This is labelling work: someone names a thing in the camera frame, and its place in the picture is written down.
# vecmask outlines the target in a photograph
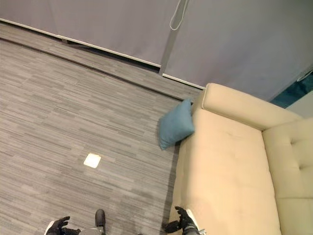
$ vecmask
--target sofa backrest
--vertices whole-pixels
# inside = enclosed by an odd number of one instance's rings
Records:
[[[313,234],[313,118],[263,132],[283,235]]]
[[[207,84],[195,101],[192,112],[199,107],[262,131],[302,119],[289,110],[215,83]]]

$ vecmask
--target white square tile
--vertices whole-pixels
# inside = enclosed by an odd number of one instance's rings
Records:
[[[99,155],[89,153],[84,161],[84,165],[90,166],[92,168],[97,168],[101,157]]]

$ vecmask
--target teal floor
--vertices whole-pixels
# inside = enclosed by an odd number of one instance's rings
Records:
[[[292,83],[287,89],[275,97],[271,103],[282,108],[287,108],[312,90],[313,74],[310,74],[302,81]]]

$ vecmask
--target sofa armrest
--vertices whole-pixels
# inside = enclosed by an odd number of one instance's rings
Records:
[[[274,104],[214,83],[207,84],[193,111],[196,106],[259,130],[302,119],[301,116]]]

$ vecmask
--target gray curtain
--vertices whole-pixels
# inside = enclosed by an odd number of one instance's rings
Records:
[[[60,35],[160,64],[178,0],[50,0]]]
[[[57,34],[48,0],[0,0],[0,18]]]
[[[165,74],[271,99],[313,63],[313,1],[191,0]]]

